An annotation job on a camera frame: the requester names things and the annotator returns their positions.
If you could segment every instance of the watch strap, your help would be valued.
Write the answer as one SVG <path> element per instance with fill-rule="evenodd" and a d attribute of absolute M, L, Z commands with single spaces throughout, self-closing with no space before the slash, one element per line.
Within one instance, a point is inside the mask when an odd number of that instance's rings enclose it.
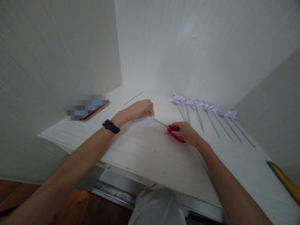
<path fill-rule="evenodd" d="M 105 129 L 110 130 L 114 134 L 118 134 L 120 132 L 120 129 L 116 127 L 110 120 L 105 120 L 102 126 L 105 127 Z"/>

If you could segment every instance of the scissor handle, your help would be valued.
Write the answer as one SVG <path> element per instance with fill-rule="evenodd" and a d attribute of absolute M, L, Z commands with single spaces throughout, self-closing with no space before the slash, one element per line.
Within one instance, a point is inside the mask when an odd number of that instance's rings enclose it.
<path fill-rule="evenodd" d="M 179 131 L 179 129 L 175 128 L 175 127 L 172 127 L 171 125 L 169 125 L 169 128 L 168 128 L 168 132 L 170 133 L 170 135 L 173 136 L 173 138 L 175 138 L 177 141 L 181 142 L 181 143 L 185 143 L 184 140 L 180 139 L 179 137 L 177 137 L 175 134 L 173 134 L 171 131 Z"/>

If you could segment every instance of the scissors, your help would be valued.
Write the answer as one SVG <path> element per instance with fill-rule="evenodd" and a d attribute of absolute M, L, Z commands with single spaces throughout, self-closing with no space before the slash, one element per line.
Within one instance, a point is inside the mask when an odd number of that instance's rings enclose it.
<path fill-rule="evenodd" d="M 181 143 L 185 143 L 184 140 L 178 138 L 175 134 L 173 134 L 171 131 L 179 131 L 179 129 L 172 127 L 171 125 L 165 125 L 162 122 L 159 122 L 161 125 L 164 125 L 166 128 L 168 128 L 168 132 L 173 136 L 173 138 L 175 138 L 177 141 L 181 142 Z"/>

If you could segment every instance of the white paper straw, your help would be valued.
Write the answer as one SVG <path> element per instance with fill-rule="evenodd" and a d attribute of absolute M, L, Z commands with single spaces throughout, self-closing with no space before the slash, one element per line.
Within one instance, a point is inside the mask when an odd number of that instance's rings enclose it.
<path fill-rule="evenodd" d="M 144 92 L 144 91 L 142 91 L 141 93 L 137 94 L 137 95 L 134 96 L 132 99 L 130 99 L 128 102 L 130 102 L 131 100 L 133 100 L 134 98 L 136 98 L 137 96 L 139 96 L 140 94 L 142 94 L 143 92 Z"/>
<path fill-rule="evenodd" d="M 197 108 L 197 113 L 198 113 L 198 116 L 199 116 L 199 120 L 200 120 L 200 123 L 201 123 L 201 127 L 202 127 L 202 130 L 203 130 L 203 133 L 204 133 L 204 126 L 203 126 L 203 122 L 202 122 L 201 113 L 200 113 L 200 109 L 199 108 Z"/>
<path fill-rule="evenodd" d="M 219 132 L 218 132 L 218 130 L 217 130 L 217 128 L 216 128 L 216 125 L 214 124 L 212 118 L 210 117 L 210 113 L 209 113 L 208 111 L 206 111 L 206 112 L 207 112 L 207 115 L 208 115 L 208 117 L 209 117 L 209 119 L 210 119 L 210 122 L 211 122 L 212 125 L 213 125 L 213 128 L 215 128 L 215 131 L 216 131 L 218 137 L 220 138 L 220 135 L 219 135 Z"/>
<path fill-rule="evenodd" d="M 215 112 L 213 112 L 215 117 L 217 118 L 217 120 L 219 121 L 219 123 L 221 124 L 221 126 L 223 127 L 223 129 L 226 131 L 226 133 L 228 134 L 228 136 L 230 137 L 230 139 L 235 142 L 235 140 L 233 139 L 233 137 L 231 136 L 231 134 L 226 130 L 226 128 L 224 127 L 223 123 L 221 123 L 220 118 L 217 116 L 217 114 Z"/>
<path fill-rule="evenodd" d="M 234 132 L 234 134 L 237 136 L 237 138 L 240 140 L 241 143 L 244 143 L 243 140 L 241 139 L 241 136 L 235 131 L 235 129 L 233 128 L 232 124 L 229 122 L 229 119 L 225 116 L 223 116 L 224 120 L 227 122 L 228 126 L 232 129 L 232 131 Z"/>
<path fill-rule="evenodd" d="M 188 123 L 191 124 L 190 111 L 188 110 L 188 104 L 187 104 L 187 116 L 188 116 Z"/>
<path fill-rule="evenodd" d="M 184 121 L 187 121 L 187 119 L 185 118 L 184 112 L 183 112 L 183 110 L 182 110 L 181 104 L 177 104 L 177 106 L 178 106 L 178 108 L 179 108 L 179 111 L 181 112 L 181 115 L 182 115 Z"/>
<path fill-rule="evenodd" d="M 251 137 L 247 132 L 236 122 L 234 119 L 230 118 L 234 125 L 240 130 L 240 132 L 245 136 L 245 138 L 250 142 L 253 147 L 257 147 L 256 144 L 252 141 Z"/>

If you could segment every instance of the forearm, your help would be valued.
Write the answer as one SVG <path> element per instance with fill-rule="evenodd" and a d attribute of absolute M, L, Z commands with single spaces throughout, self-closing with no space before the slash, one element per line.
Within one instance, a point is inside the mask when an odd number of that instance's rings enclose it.
<path fill-rule="evenodd" d="M 195 147 L 202 155 L 230 222 L 235 224 L 272 224 L 259 205 L 226 168 L 210 145 L 201 137 Z"/>
<path fill-rule="evenodd" d="M 114 117 L 121 127 L 126 121 Z M 49 177 L 29 199 L 12 212 L 3 224 L 48 224 L 61 208 L 76 184 L 103 157 L 114 133 L 104 127 L 86 140 Z"/>

